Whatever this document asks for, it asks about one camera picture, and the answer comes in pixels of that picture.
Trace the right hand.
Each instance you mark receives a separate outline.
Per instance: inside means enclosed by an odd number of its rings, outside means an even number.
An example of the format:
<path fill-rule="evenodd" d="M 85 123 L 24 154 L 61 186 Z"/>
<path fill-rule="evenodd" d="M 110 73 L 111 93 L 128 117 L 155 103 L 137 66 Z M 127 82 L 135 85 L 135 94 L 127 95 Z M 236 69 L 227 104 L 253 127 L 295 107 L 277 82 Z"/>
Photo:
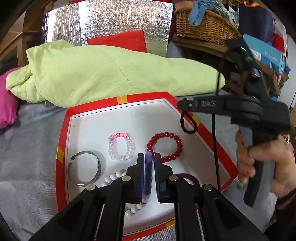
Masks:
<path fill-rule="evenodd" d="M 240 132 L 236 134 L 238 179 L 247 184 L 256 174 L 254 162 L 274 162 L 275 172 L 270 191 L 278 198 L 287 196 L 295 189 L 295 157 L 282 136 L 276 140 L 245 148 Z"/>

